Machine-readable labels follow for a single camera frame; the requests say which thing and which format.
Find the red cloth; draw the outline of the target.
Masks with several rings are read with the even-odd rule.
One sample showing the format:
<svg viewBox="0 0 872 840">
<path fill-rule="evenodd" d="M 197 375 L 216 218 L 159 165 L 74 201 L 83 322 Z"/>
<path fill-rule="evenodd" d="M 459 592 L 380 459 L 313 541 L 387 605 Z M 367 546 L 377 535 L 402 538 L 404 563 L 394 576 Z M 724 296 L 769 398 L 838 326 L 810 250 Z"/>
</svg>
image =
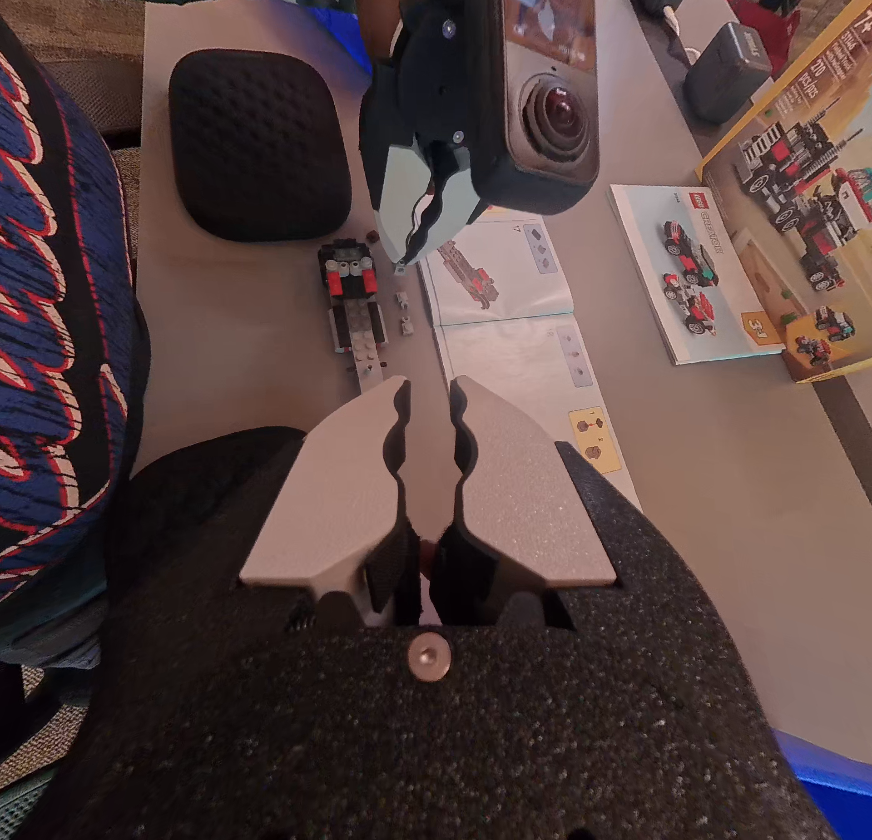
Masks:
<svg viewBox="0 0 872 840">
<path fill-rule="evenodd" d="M 788 63 L 793 37 L 799 28 L 801 14 L 797 9 L 784 16 L 750 0 L 726 0 L 736 20 L 752 28 L 766 50 L 774 72 Z"/>
</svg>

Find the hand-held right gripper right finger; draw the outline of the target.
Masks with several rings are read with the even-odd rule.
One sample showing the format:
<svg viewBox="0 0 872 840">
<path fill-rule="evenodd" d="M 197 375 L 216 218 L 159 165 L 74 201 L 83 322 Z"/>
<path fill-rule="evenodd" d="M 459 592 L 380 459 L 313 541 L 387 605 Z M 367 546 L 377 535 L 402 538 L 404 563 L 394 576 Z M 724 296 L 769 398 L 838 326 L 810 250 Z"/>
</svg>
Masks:
<svg viewBox="0 0 872 840">
<path fill-rule="evenodd" d="M 556 441 L 469 376 L 451 381 L 449 399 L 461 478 L 431 567 L 441 623 L 491 626 L 518 594 L 614 585 Z"/>
</svg>

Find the dark grey charging case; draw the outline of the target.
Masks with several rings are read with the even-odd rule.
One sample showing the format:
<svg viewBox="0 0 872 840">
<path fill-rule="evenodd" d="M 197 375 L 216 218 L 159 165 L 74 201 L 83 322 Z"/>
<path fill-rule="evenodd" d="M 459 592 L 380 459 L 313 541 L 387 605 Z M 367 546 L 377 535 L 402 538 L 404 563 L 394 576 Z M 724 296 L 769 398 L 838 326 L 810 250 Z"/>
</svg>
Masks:
<svg viewBox="0 0 872 840">
<path fill-rule="evenodd" d="M 689 68 L 684 96 L 698 119 L 722 125 L 743 109 L 772 70 L 758 32 L 730 21 L 719 28 Z"/>
</svg>

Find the blue plastic object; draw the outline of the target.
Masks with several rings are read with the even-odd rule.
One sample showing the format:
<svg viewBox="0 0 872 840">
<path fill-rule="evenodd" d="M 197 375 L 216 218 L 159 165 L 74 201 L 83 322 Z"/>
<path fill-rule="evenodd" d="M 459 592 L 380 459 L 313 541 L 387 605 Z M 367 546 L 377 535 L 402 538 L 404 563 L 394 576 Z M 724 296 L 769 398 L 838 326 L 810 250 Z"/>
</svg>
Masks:
<svg viewBox="0 0 872 840">
<path fill-rule="evenodd" d="M 871 838 L 871 765 L 775 729 L 779 747 L 842 839 Z"/>
</svg>

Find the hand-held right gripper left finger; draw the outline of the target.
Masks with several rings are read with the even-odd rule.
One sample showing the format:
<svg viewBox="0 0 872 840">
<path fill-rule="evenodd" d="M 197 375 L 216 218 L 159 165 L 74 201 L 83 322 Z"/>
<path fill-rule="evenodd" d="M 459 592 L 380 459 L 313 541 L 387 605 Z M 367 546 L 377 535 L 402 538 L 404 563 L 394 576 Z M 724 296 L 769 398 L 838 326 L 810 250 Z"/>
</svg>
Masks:
<svg viewBox="0 0 872 840">
<path fill-rule="evenodd" d="M 246 586 L 344 595 L 365 625 L 415 627 L 420 537 L 399 471 L 411 382 L 390 377 L 309 432 L 240 571 Z"/>
</svg>

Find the open instruction booklet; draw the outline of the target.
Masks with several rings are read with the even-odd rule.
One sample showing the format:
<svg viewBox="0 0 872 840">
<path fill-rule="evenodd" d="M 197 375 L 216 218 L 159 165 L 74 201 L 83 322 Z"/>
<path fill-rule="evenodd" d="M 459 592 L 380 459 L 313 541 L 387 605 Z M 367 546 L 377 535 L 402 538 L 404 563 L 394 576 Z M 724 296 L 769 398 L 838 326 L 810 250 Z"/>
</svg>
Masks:
<svg viewBox="0 0 872 840">
<path fill-rule="evenodd" d="M 417 267 L 446 384 L 512 403 L 640 509 L 543 218 L 489 207 Z"/>
</svg>

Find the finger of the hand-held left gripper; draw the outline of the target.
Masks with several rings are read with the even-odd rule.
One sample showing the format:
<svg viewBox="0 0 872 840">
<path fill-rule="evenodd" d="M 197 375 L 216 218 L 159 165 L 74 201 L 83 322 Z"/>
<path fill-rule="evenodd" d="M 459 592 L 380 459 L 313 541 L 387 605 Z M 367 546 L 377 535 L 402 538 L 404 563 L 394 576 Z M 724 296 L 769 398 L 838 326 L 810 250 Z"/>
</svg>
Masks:
<svg viewBox="0 0 872 840">
<path fill-rule="evenodd" d="M 424 195 L 412 211 L 407 242 L 407 263 L 436 252 L 481 213 L 481 198 L 474 188 L 470 165 L 463 164 L 445 178 L 435 178 L 431 195 Z"/>
<path fill-rule="evenodd" d="M 428 196 L 431 171 L 413 147 L 376 143 L 372 206 L 379 242 L 394 265 L 415 265 L 433 246 L 438 196 Z"/>
</svg>

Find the grey desk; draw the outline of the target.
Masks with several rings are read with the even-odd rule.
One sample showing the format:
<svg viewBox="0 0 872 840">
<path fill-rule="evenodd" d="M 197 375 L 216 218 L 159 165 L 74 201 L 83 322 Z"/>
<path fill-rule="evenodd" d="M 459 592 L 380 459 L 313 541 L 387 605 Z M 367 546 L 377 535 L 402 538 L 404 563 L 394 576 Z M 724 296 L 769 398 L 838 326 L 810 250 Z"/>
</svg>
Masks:
<svg viewBox="0 0 872 840">
<path fill-rule="evenodd" d="M 700 158 L 629 0 L 596 0 L 601 170 L 547 220 L 644 514 L 703 584 L 769 723 L 870 762 L 870 503 L 813 385 L 776 356 L 673 366 L 609 200 L 682 184 Z M 136 462 L 238 430 L 310 430 L 357 391 L 331 349 L 317 249 L 202 231 L 173 175 L 168 83 L 198 49 L 294 56 L 333 96 L 353 182 L 337 237 L 375 228 L 357 149 L 368 80 L 311 15 L 277 0 L 147 5 L 138 296 L 153 364 Z"/>
</svg>

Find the person's left hand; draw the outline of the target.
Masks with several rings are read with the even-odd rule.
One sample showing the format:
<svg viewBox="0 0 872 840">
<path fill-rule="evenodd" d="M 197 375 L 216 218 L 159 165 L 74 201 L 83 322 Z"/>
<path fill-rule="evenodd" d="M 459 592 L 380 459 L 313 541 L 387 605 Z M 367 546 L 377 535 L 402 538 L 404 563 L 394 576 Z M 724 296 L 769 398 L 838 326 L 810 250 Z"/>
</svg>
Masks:
<svg viewBox="0 0 872 840">
<path fill-rule="evenodd" d="M 360 34 L 372 61 L 390 56 L 400 23 L 399 3 L 400 0 L 356 0 Z"/>
</svg>

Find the toy brick truck model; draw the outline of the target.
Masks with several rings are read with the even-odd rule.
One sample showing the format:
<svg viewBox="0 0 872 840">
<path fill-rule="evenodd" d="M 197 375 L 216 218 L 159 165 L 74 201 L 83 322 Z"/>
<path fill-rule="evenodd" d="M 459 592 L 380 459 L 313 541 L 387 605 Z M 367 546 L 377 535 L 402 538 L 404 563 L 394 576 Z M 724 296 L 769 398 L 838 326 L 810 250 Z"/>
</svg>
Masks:
<svg viewBox="0 0 872 840">
<path fill-rule="evenodd" d="M 350 357 L 364 394 L 385 379 L 383 350 L 388 344 L 372 252 L 363 242 L 338 238 L 322 245 L 317 259 L 330 301 L 334 350 Z"/>
</svg>

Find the closed instruction booklet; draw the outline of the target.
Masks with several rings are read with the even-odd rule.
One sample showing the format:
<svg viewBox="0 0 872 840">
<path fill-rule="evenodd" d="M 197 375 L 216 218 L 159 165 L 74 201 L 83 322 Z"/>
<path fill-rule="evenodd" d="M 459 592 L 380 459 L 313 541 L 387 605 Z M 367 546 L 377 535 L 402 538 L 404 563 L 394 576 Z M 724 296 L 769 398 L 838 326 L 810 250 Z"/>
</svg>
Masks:
<svg viewBox="0 0 872 840">
<path fill-rule="evenodd" d="M 608 197 L 675 365 L 784 351 L 711 189 L 612 184 Z"/>
</svg>

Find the black dimpled wrist pad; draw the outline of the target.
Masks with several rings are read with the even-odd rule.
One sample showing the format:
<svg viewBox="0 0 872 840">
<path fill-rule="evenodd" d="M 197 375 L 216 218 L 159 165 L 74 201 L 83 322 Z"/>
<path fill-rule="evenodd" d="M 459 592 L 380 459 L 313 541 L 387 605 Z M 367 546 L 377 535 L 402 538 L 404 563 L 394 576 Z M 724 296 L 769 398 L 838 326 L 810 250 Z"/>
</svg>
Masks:
<svg viewBox="0 0 872 840">
<path fill-rule="evenodd" d="M 195 224 L 242 244 L 338 231 L 352 177 L 330 89 L 287 54 L 201 49 L 168 85 L 173 173 Z"/>
</svg>

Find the toy set cardboard box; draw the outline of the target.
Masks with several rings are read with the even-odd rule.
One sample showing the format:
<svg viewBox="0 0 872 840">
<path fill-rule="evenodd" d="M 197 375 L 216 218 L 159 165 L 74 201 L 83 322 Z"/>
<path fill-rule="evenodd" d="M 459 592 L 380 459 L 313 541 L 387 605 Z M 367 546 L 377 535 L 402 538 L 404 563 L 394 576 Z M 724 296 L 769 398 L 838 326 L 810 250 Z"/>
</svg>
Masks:
<svg viewBox="0 0 872 840">
<path fill-rule="evenodd" d="M 871 362 L 871 0 L 852 0 L 703 160 L 800 383 Z"/>
</svg>

